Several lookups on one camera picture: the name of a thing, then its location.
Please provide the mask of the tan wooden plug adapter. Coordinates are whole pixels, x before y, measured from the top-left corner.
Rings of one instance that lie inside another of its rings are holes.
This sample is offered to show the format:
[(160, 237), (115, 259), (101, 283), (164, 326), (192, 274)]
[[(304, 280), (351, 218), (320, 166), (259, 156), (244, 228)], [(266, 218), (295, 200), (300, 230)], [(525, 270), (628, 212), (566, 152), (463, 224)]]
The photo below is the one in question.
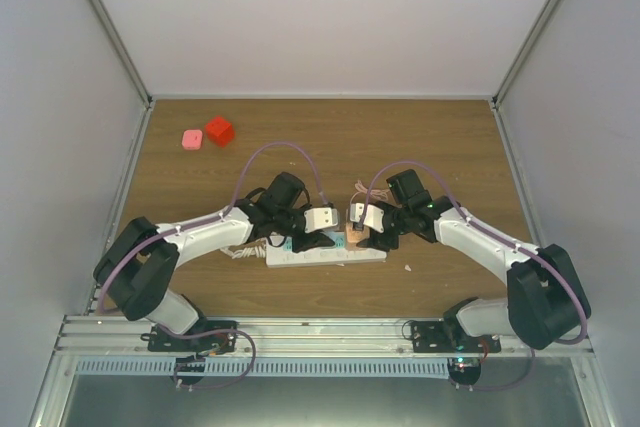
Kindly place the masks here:
[(359, 243), (362, 241), (366, 241), (368, 237), (368, 227), (363, 226), (362, 228), (359, 228), (356, 222), (351, 221), (348, 221), (345, 224), (345, 248), (347, 250), (362, 250), (362, 247), (359, 246)]

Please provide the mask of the white power strip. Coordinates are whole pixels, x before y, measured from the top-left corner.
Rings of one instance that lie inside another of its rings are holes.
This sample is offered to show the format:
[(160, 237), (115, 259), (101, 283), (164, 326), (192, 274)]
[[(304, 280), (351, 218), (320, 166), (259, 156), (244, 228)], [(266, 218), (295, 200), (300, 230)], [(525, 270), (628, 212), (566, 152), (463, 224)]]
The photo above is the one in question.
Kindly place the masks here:
[(347, 250), (332, 248), (315, 248), (306, 252), (294, 253), (291, 239), (287, 238), (282, 245), (283, 237), (276, 236), (276, 246), (266, 245), (265, 262), (270, 268), (326, 266), (356, 263), (385, 262), (387, 254), (373, 249)]

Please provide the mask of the red cube plug adapter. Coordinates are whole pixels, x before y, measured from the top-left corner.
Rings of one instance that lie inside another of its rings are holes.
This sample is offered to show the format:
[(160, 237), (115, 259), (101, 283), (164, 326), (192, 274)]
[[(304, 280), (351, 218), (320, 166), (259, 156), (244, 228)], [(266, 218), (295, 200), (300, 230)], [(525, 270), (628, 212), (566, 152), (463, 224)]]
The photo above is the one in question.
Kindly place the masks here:
[(233, 125), (222, 116), (214, 117), (205, 125), (205, 134), (219, 147), (225, 147), (235, 138)]

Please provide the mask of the pink plug adapter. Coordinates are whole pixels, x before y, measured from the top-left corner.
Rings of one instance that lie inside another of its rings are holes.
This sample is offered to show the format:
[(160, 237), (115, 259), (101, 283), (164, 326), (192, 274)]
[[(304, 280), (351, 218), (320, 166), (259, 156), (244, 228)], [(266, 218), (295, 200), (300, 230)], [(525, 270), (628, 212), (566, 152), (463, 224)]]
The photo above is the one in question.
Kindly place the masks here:
[(184, 150), (199, 150), (203, 142), (203, 132), (199, 129), (185, 130), (181, 139), (181, 146)]

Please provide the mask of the blue plug adapter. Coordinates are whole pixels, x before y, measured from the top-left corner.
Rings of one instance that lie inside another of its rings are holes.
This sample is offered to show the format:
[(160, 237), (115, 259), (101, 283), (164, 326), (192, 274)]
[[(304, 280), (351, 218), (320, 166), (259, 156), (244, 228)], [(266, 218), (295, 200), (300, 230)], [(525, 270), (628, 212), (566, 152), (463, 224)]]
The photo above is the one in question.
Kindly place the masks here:
[(328, 232), (327, 236), (334, 242), (334, 248), (343, 249), (346, 246), (346, 236), (344, 232), (332, 231)]

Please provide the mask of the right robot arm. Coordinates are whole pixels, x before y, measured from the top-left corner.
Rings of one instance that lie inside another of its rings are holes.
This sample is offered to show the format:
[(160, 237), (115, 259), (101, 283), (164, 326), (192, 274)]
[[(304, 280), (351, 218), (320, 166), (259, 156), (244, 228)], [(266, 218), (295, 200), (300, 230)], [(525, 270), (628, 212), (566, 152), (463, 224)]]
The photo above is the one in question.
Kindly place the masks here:
[(591, 307), (564, 248), (508, 236), (479, 220), (451, 194), (432, 197), (413, 169), (386, 183), (392, 202), (365, 200), (349, 207), (353, 228), (369, 232), (359, 246), (390, 252), (398, 249), (401, 236), (413, 234), (464, 254), (506, 287), (503, 299), (473, 297), (444, 313), (447, 347), (464, 352), (485, 335), (516, 336), (534, 350), (586, 339)]

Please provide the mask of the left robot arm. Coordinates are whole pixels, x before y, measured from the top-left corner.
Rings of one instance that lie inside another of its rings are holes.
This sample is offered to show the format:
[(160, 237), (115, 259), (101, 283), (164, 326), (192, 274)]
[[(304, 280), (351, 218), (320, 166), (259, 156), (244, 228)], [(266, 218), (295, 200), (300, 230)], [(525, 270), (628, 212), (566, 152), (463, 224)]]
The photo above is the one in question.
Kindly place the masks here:
[(278, 235), (291, 240), (296, 253), (334, 246), (330, 229), (339, 224), (331, 203), (300, 204), (309, 195), (298, 177), (282, 172), (266, 188), (257, 188), (217, 212), (182, 223), (130, 221), (94, 269), (101, 296), (110, 298), (129, 321), (158, 324), (185, 351), (203, 345), (206, 318), (169, 284), (182, 265), (228, 247)]

